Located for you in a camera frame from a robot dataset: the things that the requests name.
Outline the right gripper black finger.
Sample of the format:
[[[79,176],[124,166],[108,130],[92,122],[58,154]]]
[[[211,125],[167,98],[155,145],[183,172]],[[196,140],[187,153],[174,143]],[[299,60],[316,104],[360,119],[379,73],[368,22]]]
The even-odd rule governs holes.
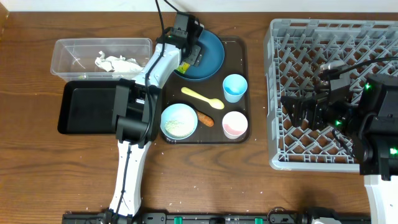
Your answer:
[[[281,103],[284,107],[288,108],[298,108],[308,102],[310,98],[305,97],[297,97],[297,96],[282,96],[280,98]]]
[[[287,113],[290,122],[292,123],[293,127],[297,128],[302,125],[302,123],[307,118],[307,113],[310,109],[308,105],[305,106],[283,106],[285,112]]]

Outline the yellow snack wrapper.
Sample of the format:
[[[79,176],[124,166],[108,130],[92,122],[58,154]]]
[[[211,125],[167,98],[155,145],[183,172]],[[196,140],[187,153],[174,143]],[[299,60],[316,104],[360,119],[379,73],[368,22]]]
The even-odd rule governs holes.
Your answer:
[[[176,71],[178,71],[181,74],[185,74],[186,71],[189,69],[190,64],[187,62],[182,62],[176,69]]]

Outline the light blue cup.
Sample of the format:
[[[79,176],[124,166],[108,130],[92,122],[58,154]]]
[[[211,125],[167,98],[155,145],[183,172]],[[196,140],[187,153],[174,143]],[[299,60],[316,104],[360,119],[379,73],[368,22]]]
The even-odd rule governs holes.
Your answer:
[[[248,89],[248,83],[242,75],[230,74],[223,80],[222,87],[226,101],[237,103]]]

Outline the pink cup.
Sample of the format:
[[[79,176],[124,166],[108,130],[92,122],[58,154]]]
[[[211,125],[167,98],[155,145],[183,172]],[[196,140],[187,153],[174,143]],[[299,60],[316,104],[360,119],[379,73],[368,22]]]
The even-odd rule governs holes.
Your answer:
[[[248,129],[248,120],[242,113],[231,111],[224,115],[222,119],[224,135],[228,139],[237,139]]]

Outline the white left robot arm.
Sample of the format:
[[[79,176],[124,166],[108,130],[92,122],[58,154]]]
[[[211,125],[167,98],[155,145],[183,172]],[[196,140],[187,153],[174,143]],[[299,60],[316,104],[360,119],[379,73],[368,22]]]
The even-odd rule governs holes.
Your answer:
[[[141,207],[141,182],[149,147],[157,135],[162,88],[174,70],[190,57],[197,57],[207,30],[169,27],[157,39],[155,52],[133,78],[120,79],[114,99],[112,127],[118,140],[119,164],[109,209],[114,223],[133,218]]]

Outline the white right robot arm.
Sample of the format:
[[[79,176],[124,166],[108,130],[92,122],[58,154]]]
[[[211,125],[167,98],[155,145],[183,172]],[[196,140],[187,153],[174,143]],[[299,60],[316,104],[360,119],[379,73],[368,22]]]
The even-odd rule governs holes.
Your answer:
[[[348,81],[330,80],[322,92],[308,98],[282,96],[290,122],[299,127],[308,121],[312,130],[333,127],[345,151],[359,162],[364,177],[372,223],[397,223],[397,77],[368,76],[359,104],[346,102]]]

